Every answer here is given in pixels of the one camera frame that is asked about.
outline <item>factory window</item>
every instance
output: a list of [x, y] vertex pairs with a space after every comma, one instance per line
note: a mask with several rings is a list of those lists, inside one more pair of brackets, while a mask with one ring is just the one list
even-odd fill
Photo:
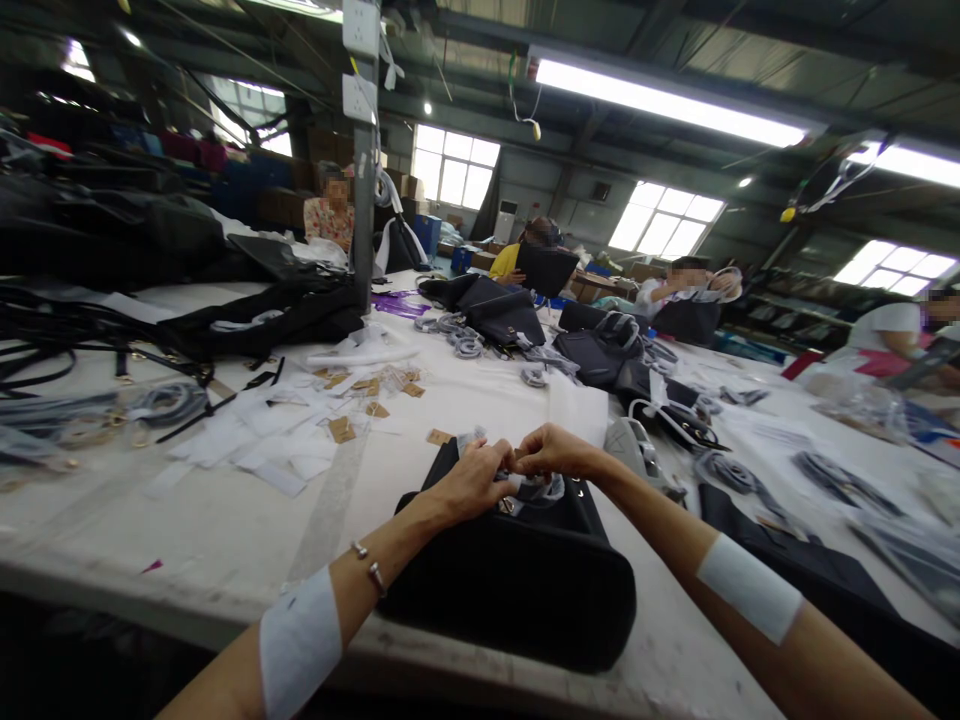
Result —
[[[240, 80], [229, 80], [214, 76], [207, 77], [207, 87], [220, 98], [227, 107], [242, 117], [251, 127], [257, 127], [269, 122], [277, 115], [282, 115], [287, 111], [287, 103], [284, 95], [279, 90], [273, 88], [253, 85], [252, 83], [241, 82]], [[223, 127], [214, 125], [213, 131], [224, 142], [233, 142], [244, 146], [250, 143], [250, 134], [240, 127], [239, 123], [231, 120], [225, 112], [218, 108], [212, 101], [210, 102], [210, 114], [216, 118], [217, 122]], [[287, 127], [287, 121], [283, 120], [275, 128], [269, 130], [258, 130], [260, 137], [281, 132], [273, 135], [269, 140], [262, 143], [261, 147], [265, 150], [272, 150], [275, 153], [291, 157], [293, 151], [290, 148], [290, 133], [283, 132]]]
[[417, 125], [412, 172], [427, 200], [479, 210], [499, 154], [497, 143]]
[[696, 251], [722, 209], [722, 200], [641, 181], [609, 245], [676, 260]]
[[956, 260], [943, 255], [871, 240], [834, 280], [913, 296], [926, 290], [930, 283], [946, 275], [956, 264]]
[[90, 69], [90, 61], [87, 60], [87, 54], [83, 51], [83, 45], [74, 39], [70, 39], [67, 44], [67, 59], [60, 66], [71, 75], [82, 77], [84, 80], [96, 82], [93, 77], [93, 70]]

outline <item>air conditioner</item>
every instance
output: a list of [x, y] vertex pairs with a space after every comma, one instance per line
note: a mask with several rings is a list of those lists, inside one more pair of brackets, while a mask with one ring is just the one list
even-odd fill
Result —
[[513, 223], [517, 218], [517, 208], [519, 206], [512, 200], [500, 201], [500, 212], [497, 213], [497, 224], [493, 229], [493, 237], [501, 245], [510, 242], [510, 235], [513, 233]]

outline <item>bracelet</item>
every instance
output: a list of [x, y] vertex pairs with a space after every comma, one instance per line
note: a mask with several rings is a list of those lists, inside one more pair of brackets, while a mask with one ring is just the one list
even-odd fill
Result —
[[[367, 557], [367, 555], [370, 554], [369, 552], [367, 552], [367, 549], [365, 547], [363, 547], [360, 543], [358, 543], [355, 540], [350, 543], [350, 547], [352, 547], [354, 550], [357, 551], [357, 557], [360, 558], [361, 560], [364, 560]], [[370, 579], [373, 581], [373, 584], [377, 586], [377, 591], [380, 593], [380, 597], [385, 598], [387, 596], [387, 590], [383, 586], [383, 578], [380, 577], [380, 564], [376, 562], [373, 563], [367, 569], [367, 575], [370, 576]]]

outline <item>electrical outlet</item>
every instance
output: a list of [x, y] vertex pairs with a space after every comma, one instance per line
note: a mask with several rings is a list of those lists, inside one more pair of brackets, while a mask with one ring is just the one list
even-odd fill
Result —
[[375, 125], [377, 86], [357, 75], [343, 76], [343, 114], [348, 118]]
[[352, 53], [376, 57], [380, 52], [380, 10], [364, 0], [343, 0], [343, 45]]

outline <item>white shirt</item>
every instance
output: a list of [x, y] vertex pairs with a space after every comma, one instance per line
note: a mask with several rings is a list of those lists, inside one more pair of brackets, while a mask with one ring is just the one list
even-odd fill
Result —
[[[637, 315], [643, 315], [647, 320], [653, 322], [653, 319], [657, 316], [657, 313], [663, 310], [664, 306], [668, 302], [675, 302], [677, 300], [689, 300], [699, 291], [698, 288], [693, 290], [679, 290], [672, 295], [667, 295], [667, 297], [662, 298], [654, 302], [650, 295], [654, 290], [663, 287], [667, 284], [667, 281], [663, 278], [647, 278], [640, 285], [640, 290], [637, 292], [637, 300], [633, 304], [633, 310], [631, 312], [636, 313]], [[721, 298], [719, 302], [727, 303], [733, 302], [740, 297], [740, 294], [743, 292], [742, 287], [737, 287], [736, 295], [727, 296]]]
[[917, 303], [893, 303], [884, 305], [876, 310], [862, 315], [853, 327], [850, 328], [850, 337], [847, 344], [840, 348], [834, 356], [849, 356], [860, 350], [879, 350], [890, 352], [890, 348], [883, 342], [881, 332], [908, 332], [912, 333], [911, 341], [916, 345], [919, 340], [923, 317]]

